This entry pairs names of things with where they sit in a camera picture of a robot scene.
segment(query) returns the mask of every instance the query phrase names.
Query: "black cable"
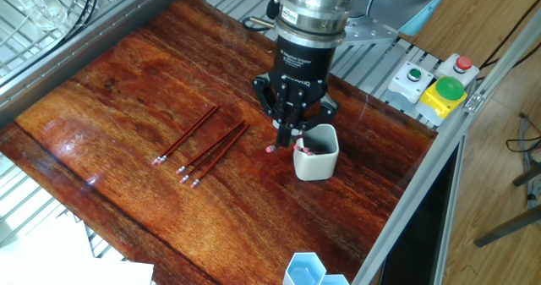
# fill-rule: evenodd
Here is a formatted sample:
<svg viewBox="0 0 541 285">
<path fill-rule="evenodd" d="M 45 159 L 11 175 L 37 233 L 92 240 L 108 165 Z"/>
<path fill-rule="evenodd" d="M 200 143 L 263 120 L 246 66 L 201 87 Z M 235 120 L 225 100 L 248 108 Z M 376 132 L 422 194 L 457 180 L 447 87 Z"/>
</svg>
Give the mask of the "black cable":
<svg viewBox="0 0 541 285">
<path fill-rule="evenodd" d="M 94 2 L 92 3 L 92 9 L 90 10 L 90 12 L 88 13 L 88 17 L 86 17 L 86 20 L 85 22 L 83 23 L 83 26 L 86 28 L 86 25 L 88 24 L 88 22 L 90 22 L 90 19 L 92 18 L 92 14 L 94 14 L 94 11 L 96 10 L 96 3 L 97 3 L 98 0 L 94 0 Z"/>
<path fill-rule="evenodd" d="M 513 65 L 513 67 L 512 67 L 511 69 L 517 67 L 518 65 L 520 65 L 520 64 L 522 64 L 524 61 L 526 61 L 528 58 L 530 58 L 536 51 L 539 50 L 540 47 L 541 47 L 541 42 L 538 43 L 538 45 L 536 45 L 536 46 L 535 46 L 529 53 L 527 53 L 524 57 L 522 57 L 520 60 L 518 60 L 518 61 L 515 63 L 515 65 Z M 498 61 L 500 61 L 499 58 L 496 59 L 496 60 L 494 60 L 494 61 L 492 61 L 492 62 L 490 62 L 487 66 L 492 65 L 492 64 L 494 64 L 494 63 L 496 63 L 496 62 L 498 62 Z M 482 80 L 484 80 L 485 78 L 486 78 L 486 77 L 480 77 L 480 78 L 477 78 L 477 79 L 475 79 L 475 80 L 476 80 L 476 81 L 482 81 Z"/>
<path fill-rule="evenodd" d="M 83 20 L 86 14 L 86 10 L 88 9 L 89 5 L 90 5 L 90 0 L 86 0 L 85 6 L 83 7 L 83 11 L 81 11 L 81 15 L 77 18 L 77 21 L 75 21 L 74 27 L 72 27 L 72 29 L 66 34 L 67 36 L 64 37 L 64 40 L 71 38 L 75 33 L 80 31 L 82 25 L 79 27 L 77 27 L 77 25 Z"/>
<path fill-rule="evenodd" d="M 510 142 L 535 141 L 535 140 L 538 140 L 538 142 L 536 142 L 535 144 L 533 144 L 532 146 L 530 146 L 530 147 L 529 147 L 528 149 L 526 149 L 526 150 L 513 150 L 513 149 L 509 146 L 509 143 L 510 143 Z M 536 147 L 538 147 L 540 144 L 541 144 L 541 136 L 536 137 L 536 138 L 527 139 L 527 140 L 517 139 L 517 140 L 506 140 L 506 141 L 505 141 L 505 145 L 507 146 L 507 149 L 508 149 L 509 151 L 512 151 L 512 152 L 515 152 L 515 153 L 525 153 L 525 152 L 529 152 L 529 151 L 535 149 Z"/>
<path fill-rule="evenodd" d="M 522 15 L 522 17 L 518 20 L 518 22 L 516 22 L 515 26 L 513 26 L 513 28 L 511 29 L 511 31 L 507 34 L 507 36 L 504 38 L 504 40 L 496 47 L 496 49 L 490 54 L 490 56 L 483 62 L 483 64 L 479 67 L 479 69 L 484 69 L 485 67 L 488 66 L 488 63 L 490 62 L 490 60 L 492 60 L 492 58 L 496 55 L 496 53 L 498 53 L 498 51 L 505 45 L 505 43 L 507 41 L 509 41 L 509 39 L 511 38 L 511 36 L 513 35 L 513 33 L 515 33 L 516 29 L 518 28 L 518 26 L 520 26 L 522 24 L 522 22 L 526 19 L 526 17 L 537 7 L 537 5 L 539 4 L 539 2 L 541 2 L 541 0 L 537 0 L 535 1 L 532 6 L 526 11 L 526 13 L 524 13 Z"/>
<path fill-rule="evenodd" d="M 531 52 L 529 52 L 526 56 L 522 57 L 522 59 L 518 60 L 517 63 L 515 63 L 515 65 L 513 66 L 513 68 L 517 67 L 518 65 L 520 65 L 522 62 L 526 61 L 528 58 L 530 58 L 536 51 L 539 50 L 539 48 L 541 47 L 541 42 L 538 43 L 538 45 L 536 45 Z"/>
<path fill-rule="evenodd" d="M 242 19 L 240 21 L 241 23 L 243 23 L 243 27 L 247 31 L 260 32 L 260 31 L 268 31 L 268 30 L 271 29 L 269 27 L 250 27 L 250 26 L 247 25 L 247 23 L 250 21 L 250 19 L 252 19 L 252 17 L 246 17 L 246 18 L 244 18 L 244 19 Z"/>
</svg>

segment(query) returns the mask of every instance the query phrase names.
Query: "red button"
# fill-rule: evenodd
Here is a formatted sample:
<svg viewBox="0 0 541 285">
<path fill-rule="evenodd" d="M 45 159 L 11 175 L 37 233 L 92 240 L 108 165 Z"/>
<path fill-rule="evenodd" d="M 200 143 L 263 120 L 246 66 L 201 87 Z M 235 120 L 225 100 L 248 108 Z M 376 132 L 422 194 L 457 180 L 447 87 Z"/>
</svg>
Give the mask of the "red button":
<svg viewBox="0 0 541 285">
<path fill-rule="evenodd" d="M 468 57 L 458 57 L 456 66 L 462 70 L 468 70 L 472 67 L 472 60 Z"/>
</svg>

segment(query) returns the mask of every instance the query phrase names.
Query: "white container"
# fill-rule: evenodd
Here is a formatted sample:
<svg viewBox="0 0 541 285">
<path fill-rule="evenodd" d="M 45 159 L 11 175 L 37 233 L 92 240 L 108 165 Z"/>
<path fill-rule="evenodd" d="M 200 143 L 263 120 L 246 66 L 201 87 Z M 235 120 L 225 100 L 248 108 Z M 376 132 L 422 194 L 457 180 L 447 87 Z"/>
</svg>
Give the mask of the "white container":
<svg viewBox="0 0 541 285">
<path fill-rule="evenodd" d="M 293 152 L 293 164 L 300 180 L 324 180 L 332 176 L 340 152 L 338 137 L 332 125 L 320 124 L 305 132 L 296 145 L 301 150 Z"/>
<path fill-rule="evenodd" d="M 453 53 L 445 62 L 434 71 L 434 77 L 439 79 L 443 76 L 457 78 L 464 87 L 470 84 L 479 74 L 479 69 L 472 66 L 472 61 Z"/>
</svg>

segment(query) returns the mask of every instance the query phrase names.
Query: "reddish-brown wood surface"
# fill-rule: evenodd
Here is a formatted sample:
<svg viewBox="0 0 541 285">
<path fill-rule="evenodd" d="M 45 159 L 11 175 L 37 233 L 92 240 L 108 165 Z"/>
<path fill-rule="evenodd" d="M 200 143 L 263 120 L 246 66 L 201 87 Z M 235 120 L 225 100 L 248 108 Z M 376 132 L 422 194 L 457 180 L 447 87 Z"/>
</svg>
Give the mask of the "reddish-brown wood surface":
<svg viewBox="0 0 541 285">
<path fill-rule="evenodd" d="M 250 81 L 274 44 L 202 0 L 179 0 L 1 132 L 0 151 L 160 284 L 278 284 L 314 251 L 352 281 L 435 136 L 349 84 L 335 176 L 304 183 Z M 150 162 L 211 105 L 163 165 Z M 175 170 L 239 120 L 250 129 L 197 189 Z"/>
</svg>

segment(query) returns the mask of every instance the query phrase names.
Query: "red pencil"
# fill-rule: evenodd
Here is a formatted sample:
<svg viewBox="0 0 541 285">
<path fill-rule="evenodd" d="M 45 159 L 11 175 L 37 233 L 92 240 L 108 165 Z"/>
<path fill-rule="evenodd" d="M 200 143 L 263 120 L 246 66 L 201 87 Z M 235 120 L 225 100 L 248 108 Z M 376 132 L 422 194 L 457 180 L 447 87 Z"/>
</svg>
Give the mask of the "red pencil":
<svg viewBox="0 0 541 285">
<path fill-rule="evenodd" d="M 233 138 L 231 140 L 231 142 L 229 142 L 229 144 L 226 146 L 226 148 L 223 149 L 223 151 L 221 151 L 220 155 L 218 155 L 218 157 L 214 161 L 212 161 L 210 163 L 210 165 L 201 173 L 199 178 L 195 179 L 194 183 L 190 186 L 190 187 L 192 187 L 192 189 L 195 188 L 195 186 L 197 186 L 199 184 L 201 179 L 212 169 L 212 167 L 214 167 L 214 165 L 216 165 L 216 163 L 220 160 L 220 158 L 226 154 L 227 150 L 229 150 L 229 148 L 232 147 L 232 145 L 235 143 L 235 141 L 237 141 L 240 138 L 240 136 L 242 136 L 243 133 L 249 127 L 250 127 L 250 125 L 246 124 L 246 126 L 244 126 L 243 129 L 241 129 L 241 131 L 235 136 L 235 138 Z"/>
</svg>

